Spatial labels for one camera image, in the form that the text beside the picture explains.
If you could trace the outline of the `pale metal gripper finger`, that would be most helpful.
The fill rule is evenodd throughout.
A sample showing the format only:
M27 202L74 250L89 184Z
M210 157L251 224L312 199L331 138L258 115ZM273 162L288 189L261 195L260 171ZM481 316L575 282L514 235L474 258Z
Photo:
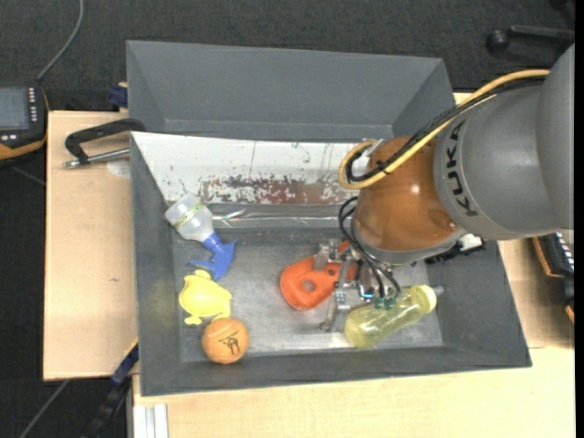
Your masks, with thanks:
M344 326L350 311L351 305L339 305L333 308L331 315L332 332L342 332L344 330Z
M343 293L334 291L328 300L324 320L319 324L321 332L340 331L341 309L343 308Z

